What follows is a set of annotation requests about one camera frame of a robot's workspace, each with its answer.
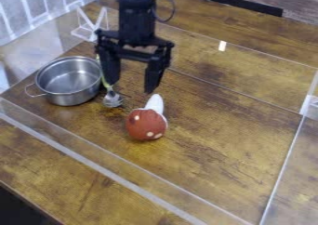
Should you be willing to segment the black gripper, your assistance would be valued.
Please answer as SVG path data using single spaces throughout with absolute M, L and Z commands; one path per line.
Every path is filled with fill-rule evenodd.
M 123 40 L 119 31 L 95 31 L 97 36 L 96 54 L 105 82 L 113 85 L 120 77 L 120 61 L 132 60 L 148 64 L 144 77 L 144 92 L 150 94 L 160 85 L 164 71 L 171 62 L 175 44 L 158 37 Z

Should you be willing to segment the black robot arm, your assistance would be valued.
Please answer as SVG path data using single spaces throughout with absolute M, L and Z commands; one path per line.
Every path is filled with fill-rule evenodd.
M 174 43 L 155 35 L 155 22 L 167 22 L 156 15 L 156 0 L 117 0 L 119 29 L 97 29 L 96 53 L 103 76 L 109 85 L 119 81 L 120 60 L 135 60 L 148 64 L 144 77 L 144 92 L 159 87 L 166 68 L 170 66 Z

